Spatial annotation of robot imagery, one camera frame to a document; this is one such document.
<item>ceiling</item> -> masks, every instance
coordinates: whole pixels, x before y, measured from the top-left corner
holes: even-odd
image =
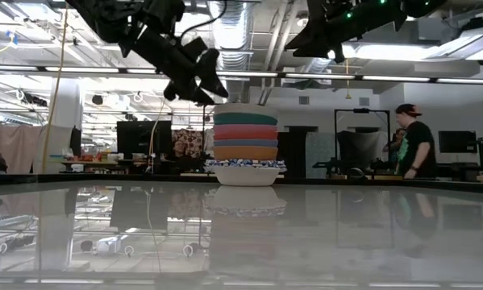
[[[306,1],[295,0],[297,12],[306,10]],[[248,2],[252,8],[248,29],[247,47],[231,50],[249,55],[248,70],[268,70],[264,67],[264,61],[268,52],[273,52],[273,57],[279,54],[278,45],[269,50],[273,28],[276,26],[275,19],[279,19],[277,12],[280,11],[282,1],[268,0],[263,2]],[[298,25],[298,19],[293,15],[293,9],[285,15],[282,27],[286,27],[286,20],[290,21],[289,35],[286,38],[284,29],[277,39],[277,44],[290,40],[302,27]],[[42,0],[15,0],[0,1],[0,48],[6,48],[0,52],[0,64],[22,64],[34,66],[57,66],[60,63],[60,43],[62,40],[62,24],[65,5],[60,1]],[[331,62],[323,68],[324,72],[333,73],[359,73],[359,74],[386,74],[397,76],[444,76],[444,77],[470,77],[479,71],[479,65],[475,61],[468,60],[437,60],[436,62],[425,61],[423,57],[430,49],[437,48],[455,37],[454,26],[460,25],[462,20],[483,13],[482,0],[452,0],[441,7],[435,13],[424,19],[412,19],[407,21],[403,28],[395,33],[391,25],[386,25],[364,35],[360,41],[348,42],[344,45],[344,52],[348,60],[343,64]],[[186,13],[181,22],[177,24],[177,33],[180,34],[187,27],[207,20],[208,14]],[[69,10],[69,29],[66,35],[65,63],[64,66],[76,67],[125,67],[125,68],[150,68],[147,61],[132,52],[127,58],[122,58],[119,48],[115,44],[103,43],[96,34],[91,31],[79,14]],[[10,34],[14,35],[14,42],[10,45]],[[188,34],[187,39],[201,36],[207,45],[213,47],[218,33],[214,25],[198,28],[197,31]],[[282,52],[277,61],[277,71],[301,68],[311,62],[311,59],[296,58],[292,52]],[[163,106],[165,110],[180,113],[201,113],[198,108],[187,101],[164,101],[162,91],[167,85],[165,79],[118,79],[105,77],[82,77],[81,87],[85,88],[86,110],[124,110],[114,106],[108,106],[112,102],[106,102],[104,106],[96,106],[92,103],[92,96],[102,94],[112,98],[127,97],[130,109],[138,111],[158,112]],[[260,86],[260,79],[254,78],[249,82],[250,86]],[[346,81],[332,81],[325,88],[333,90],[346,88]],[[353,89],[368,89],[371,94],[379,94],[390,87],[390,83],[352,81]],[[21,103],[18,99],[17,90],[33,93],[38,97],[49,101],[52,90],[51,77],[11,76],[0,75],[0,108],[19,109],[31,108],[35,105]],[[47,117],[46,113],[14,113],[1,114],[4,122],[17,121],[38,123]],[[84,123],[108,123],[124,119],[120,114],[92,115],[87,114]]]

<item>pink bowl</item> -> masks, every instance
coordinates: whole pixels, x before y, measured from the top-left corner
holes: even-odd
[[[277,126],[272,125],[216,125],[214,126],[214,134],[245,134],[245,133],[275,133]]]

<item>black t-shirt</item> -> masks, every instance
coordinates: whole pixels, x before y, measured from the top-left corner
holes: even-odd
[[[401,149],[398,153],[399,174],[404,175],[410,170],[417,155],[418,145],[425,142],[430,144],[429,152],[420,168],[418,168],[416,177],[436,177],[435,140],[429,127],[422,122],[413,122],[406,129],[406,135],[402,140]]]

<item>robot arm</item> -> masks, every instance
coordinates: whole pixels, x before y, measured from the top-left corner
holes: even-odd
[[[67,0],[67,3],[103,41],[118,44],[123,57],[133,50],[153,64],[157,73],[165,74],[171,80],[164,90],[168,100],[178,96],[200,106],[213,105],[214,101],[202,89],[228,97],[216,74],[218,50],[207,48],[201,38],[182,46],[174,36],[175,23],[185,10],[182,0]],[[196,77],[201,79],[199,87]]]

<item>teal bowl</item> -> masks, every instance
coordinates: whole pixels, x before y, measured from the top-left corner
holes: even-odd
[[[232,124],[249,124],[249,125],[272,125],[277,124],[277,120],[273,117],[262,114],[248,113],[225,113],[214,115],[215,125],[232,125]]]

